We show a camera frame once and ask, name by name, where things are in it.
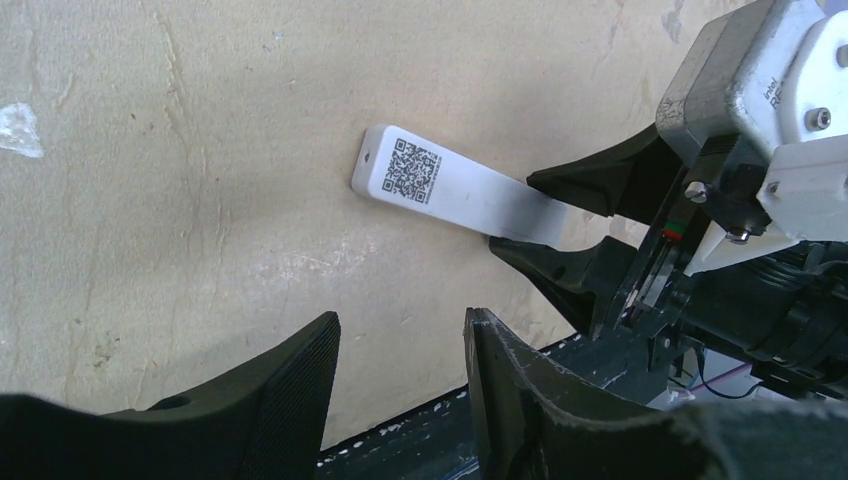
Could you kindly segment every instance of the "textured wall surface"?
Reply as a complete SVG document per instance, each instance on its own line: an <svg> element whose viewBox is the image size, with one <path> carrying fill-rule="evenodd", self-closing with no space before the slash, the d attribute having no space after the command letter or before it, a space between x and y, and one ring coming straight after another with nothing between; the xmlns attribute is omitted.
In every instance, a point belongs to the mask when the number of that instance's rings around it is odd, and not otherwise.
<svg viewBox="0 0 848 480"><path fill-rule="evenodd" d="M364 130L523 178L650 123L741 3L0 0L35 117L0 122L0 390L147 408L336 310L329 445L465 382L465 307L567 335L480 235L354 195ZM644 230L575 210L565 245L610 232Z"/></svg>

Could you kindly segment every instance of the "qr code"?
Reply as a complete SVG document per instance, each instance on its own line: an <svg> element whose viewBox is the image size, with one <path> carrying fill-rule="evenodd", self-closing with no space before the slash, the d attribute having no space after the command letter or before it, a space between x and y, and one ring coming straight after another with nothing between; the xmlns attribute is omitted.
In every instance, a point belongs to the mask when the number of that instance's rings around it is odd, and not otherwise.
<svg viewBox="0 0 848 480"><path fill-rule="evenodd" d="M397 139L383 190L428 204L442 157L408 141Z"/></svg>

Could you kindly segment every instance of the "screw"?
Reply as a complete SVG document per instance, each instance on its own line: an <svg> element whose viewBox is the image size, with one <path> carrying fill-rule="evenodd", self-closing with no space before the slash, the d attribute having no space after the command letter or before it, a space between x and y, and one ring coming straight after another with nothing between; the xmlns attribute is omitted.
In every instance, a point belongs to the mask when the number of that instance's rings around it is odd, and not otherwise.
<svg viewBox="0 0 848 480"><path fill-rule="evenodd" d="M730 240L730 243L734 245L745 245L748 243L748 239L751 238L751 232L744 228L731 228L724 238Z"/></svg>
<svg viewBox="0 0 848 480"><path fill-rule="evenodd" d="M848 68L848 45L842 45L836 50L836 63L842 68Z"/></svg>
<svg viewBox="0 0 848 480"><path fill-rule="evenodd" d="M707 201L707 186L704 182L692 182L686 187L683 196L692 203L704 203Z"/></svg>
<svg viewBox="0 0 848 480"><path fill-rule="evenodd" d="M831 121L830 110L825 107L814 108L807 112L807 130L811 132L827 130Z"/></svg>

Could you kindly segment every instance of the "white plastic tag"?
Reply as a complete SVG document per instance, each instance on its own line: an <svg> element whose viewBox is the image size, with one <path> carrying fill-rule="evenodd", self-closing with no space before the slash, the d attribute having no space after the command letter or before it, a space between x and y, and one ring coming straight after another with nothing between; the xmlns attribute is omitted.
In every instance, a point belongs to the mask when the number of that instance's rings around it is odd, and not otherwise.
<svg viewBox="0 0 848 480"><path fill-rule="evenodd" d="M368 129L353 190L486 235L558 247L568 207L393 125Z"/></svg>

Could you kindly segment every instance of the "white paint mark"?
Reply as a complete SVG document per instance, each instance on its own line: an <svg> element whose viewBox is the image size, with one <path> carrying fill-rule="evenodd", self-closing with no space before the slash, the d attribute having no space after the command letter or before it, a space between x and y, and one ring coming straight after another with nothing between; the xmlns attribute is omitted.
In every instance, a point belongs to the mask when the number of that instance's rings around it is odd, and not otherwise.
<svg viewBox="0 0 848 480"><path fill-rule="evenodd" d="M616 380L618 380L619 378L623 377L623 376L624 376L624 374L626 374L626 373L627 373L627 370L625 370L625 371L623 371L623 372L619 373L618 375L616 375L616 376L614 376L614 377L610 378L609 380L607 380L606 382L604 382L604 384L603 384L603 385L601 385L601 388L607 388L607 387L609 387L610 385L612 385L613 383L615 383L615 381L616 381Z"/></svg>
<svg viewBox="0 0 848 480"><path fill-rule="evenodd" d="M13 103L0 109L0 148L25 157L43 157L36 121L35 113L26 103Z"/></svg>

